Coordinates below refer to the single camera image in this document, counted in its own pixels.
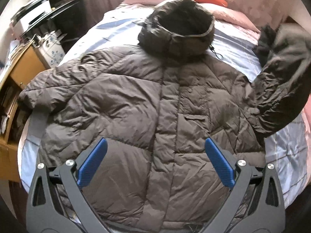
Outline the brown hooded puffer jacket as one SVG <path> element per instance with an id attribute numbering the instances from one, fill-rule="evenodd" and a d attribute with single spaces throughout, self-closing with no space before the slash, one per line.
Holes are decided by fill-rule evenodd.
<path id="1" fill-rule="evenodd" d="M 253 82 L 209 55 L 214 32 L 213 14 L 198 3 L 166 2 L 145 19 L 137 45 L 45 70 L 19 95 L 41 128 L 38 158 L 47 166 L 107 140 L 86 198 L 109 224 L 140 232 L 203 228 L 228 192 L 205 140 L 262 167 L 265 138 L 305 106 L 308 32 L 282 25 Z"/>

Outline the blue plaid bed sheet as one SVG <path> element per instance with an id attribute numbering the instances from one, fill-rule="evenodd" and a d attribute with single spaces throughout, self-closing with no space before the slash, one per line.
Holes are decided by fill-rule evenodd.
<path id="1" fill-rule="evenodd" d="M 110 46 L 136 45 L 141 25 L 153 12 L 152 6 L 120 5 L 104 14 L 103 19 L 82 36 L 67 52 L 62 64 L 81 55 Z M 215 21 L 215 37 L 212 46 L 216 53 L 233 68 L 253 81 L 261 65 L 252 48 L 260 34 L 228 23 Z M 38 145 L 28 138 L 28 125 L 23 129 L 17 150 L 18 172 L 25 190 L 29 190 L 36 166 Z M 307 161 L 310 145 L 305 137 L 303 115 L 300 113 L 285 128 L 265 139 L 266 160 L 276 167 L 285 205 L 289 206 L 309 182 Z"/>

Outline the pink folded quilt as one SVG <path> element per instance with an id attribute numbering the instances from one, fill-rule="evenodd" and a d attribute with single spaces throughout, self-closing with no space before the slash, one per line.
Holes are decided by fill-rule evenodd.
<path id="1" fill-rule="evenodd" d="M 306 141 L 310 142 L 310 108 L 305 106 L 301 113 L 303 115 L 303 121 L 305 125 Z"/>

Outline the yellow wooden cabinet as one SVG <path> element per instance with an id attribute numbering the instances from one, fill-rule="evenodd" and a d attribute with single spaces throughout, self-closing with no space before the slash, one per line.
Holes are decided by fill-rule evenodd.
<path id="1" fill-rule="evenodd" d="M 19 115 L 18 96 L 40 72 L 46 70 L 34 41 L 17 47 L 1 73 L 1 180 L 20 182 L 17 164 L 18 138 L 14 126 Z"/>

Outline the white floral small appliance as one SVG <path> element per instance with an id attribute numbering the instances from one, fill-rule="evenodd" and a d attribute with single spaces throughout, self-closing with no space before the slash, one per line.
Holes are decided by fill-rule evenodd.
<path id="1" fill-rule="evenodd" d="M 54 68 L 60 64 L 65 56 L 65 51 L 60 40 L 66 36 L 60 30 L 47 33 L 43 37 L 35 35 L 34 48 L 40 61 L 46 69 Z"/>

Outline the black folded jacket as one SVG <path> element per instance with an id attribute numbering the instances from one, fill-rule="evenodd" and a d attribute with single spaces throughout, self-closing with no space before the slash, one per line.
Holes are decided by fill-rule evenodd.
<path id="1" fill-rule="evenodd" d="M 257 56 L 262 68 L 267 63 L 268 55 L 272 49 L 275 38 L 276 31 L 271 28 L 269 24 L 266 24 L 261 28 L 258 43 L 252 48 L 252 51 Z"/>

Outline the black computer desk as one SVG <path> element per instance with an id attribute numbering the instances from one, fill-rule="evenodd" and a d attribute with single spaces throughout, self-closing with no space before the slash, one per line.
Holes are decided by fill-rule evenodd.
<path id="1" fill-rule="evenodd" d="M 21 35 L 23 41 L 31 39 L 35 34 L 43 37 L 52 31 L 60 31 L 64 36 L 60 43 L 65 52 L 88 31 L 86 9 L 83 0 L 71 0 L 43 15 L 30 25 Z"/>

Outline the pink pillow right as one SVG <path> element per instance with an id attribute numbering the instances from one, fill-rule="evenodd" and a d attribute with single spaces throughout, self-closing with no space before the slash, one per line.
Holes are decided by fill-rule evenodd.
<path id="1" fill-rule="evenodd" d="M 211 3 L 201 3 L 200 5 L 208 12 L 211 12 L 217 20 L 226 21 L 257 33 L 260 32 L 252 21 L 242 12 Z"/>

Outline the white printer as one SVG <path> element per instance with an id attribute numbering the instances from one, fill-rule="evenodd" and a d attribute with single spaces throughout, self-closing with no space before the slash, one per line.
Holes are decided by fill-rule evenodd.
<path id="1" fill-rule="evenodd" d="M 37 19 L 52 11 L 50 0 L 31 0 L 10 19 L 10 28 L 15 38 L 24 34 Z"/>

